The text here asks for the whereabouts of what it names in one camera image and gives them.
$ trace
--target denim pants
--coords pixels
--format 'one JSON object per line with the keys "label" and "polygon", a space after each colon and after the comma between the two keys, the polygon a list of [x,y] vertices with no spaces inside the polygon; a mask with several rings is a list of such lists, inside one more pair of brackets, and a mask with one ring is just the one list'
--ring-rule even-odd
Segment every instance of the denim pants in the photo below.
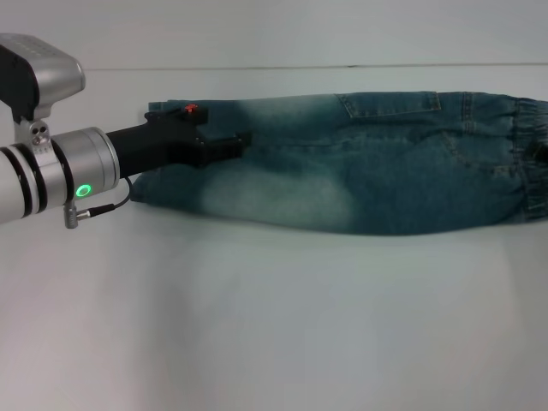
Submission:
{"label": "denim pants", "polygon": [[143,174],[132,200],[298,229],[416,235],[546,217],[548,103],[471,92],[358,92],[208,107],[209,139],[253,133],[244,157]]}

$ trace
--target faded denim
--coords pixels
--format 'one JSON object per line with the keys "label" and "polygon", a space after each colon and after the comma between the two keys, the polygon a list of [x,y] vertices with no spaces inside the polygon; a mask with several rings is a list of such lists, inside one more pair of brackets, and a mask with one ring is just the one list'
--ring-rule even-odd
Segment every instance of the faded denim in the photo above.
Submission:
{"label": "faded denim", "polygon": [[548,212],[548,103],[470,92],[359,92],[236,101],[209,108],[209,139],[251,131],[244,158],[147,172],[132,200],[299,229],[416,235]]}

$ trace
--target jeans pocket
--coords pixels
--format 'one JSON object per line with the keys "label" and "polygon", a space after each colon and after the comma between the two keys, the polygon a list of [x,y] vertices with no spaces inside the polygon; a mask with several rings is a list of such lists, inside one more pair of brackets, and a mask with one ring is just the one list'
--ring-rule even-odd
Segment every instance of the jeans pocket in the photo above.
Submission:
{"label": "jeans pocket", "polygon": [[436,92],[355,92],[337,96],[352,118],[441,110]]}

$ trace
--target jeans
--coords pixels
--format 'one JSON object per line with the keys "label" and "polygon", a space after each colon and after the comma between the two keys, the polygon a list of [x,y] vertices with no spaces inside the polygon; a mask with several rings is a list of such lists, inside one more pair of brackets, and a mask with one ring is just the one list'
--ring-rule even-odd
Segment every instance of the jeans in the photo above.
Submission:
{"label": "jeans", "polygon": [[417,235],[548,212],[548,103],[471,92],[358,92],[150,103],[209,108],[209,139],[251,131],[244,157],[143,174],[132,200],[298,229]]}

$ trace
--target black ring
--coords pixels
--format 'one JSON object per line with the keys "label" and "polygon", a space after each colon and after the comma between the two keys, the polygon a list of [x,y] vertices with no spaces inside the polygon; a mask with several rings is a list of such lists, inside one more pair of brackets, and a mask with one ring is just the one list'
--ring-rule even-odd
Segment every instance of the black ring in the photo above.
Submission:
{"label": "black ring", "polygon": [[33,212],[33,194],[31,192],[31,186],[28,184],[27,175],[25,174],[25,171],[23,170],[23,167],[21,166],[21,163],[19,163],[17,157],[8,149],[8,147],[0,148],[0,152],[8,158],[11,166],[15,170],[15,173],[19,177],[21,191],[23,192],[23,199],[25,200],[25,212],[21,218],[28,217],[31,212]]}
{"label": "black ring", "polygon": [[42,172],[40,171],[40,167],[38,166],[38,163],[36,162],[36,158],[34,158],[34,155],[31,152],[31,150],[22,143],[14,144],[13,147],[19,150],[19,152],[26,159],[26,161],[28,162],[28,165],[30,165],[31,170],[33,171],[34,179],[36,180],[36,187],[38,188],[38,197],[39,197],[39,207],[38,207],[37,213],[42,212],[48,206],[48,190],[47,190],[47,187],[45,186],[44,176],[42,176]]}
{"label": "black ring", "polygon": [[63,169],[63,174],[65,175],[65,182],[67,183],[67,201],[72,201],[74,198],[74,178],[72,176],[69,161],[67,160],[63,150],[61,150],[61,147],[54,140],[51,141],[51,145],[53,146],[53,152],[57,156],[59,163],[61,163],[61,168]]}

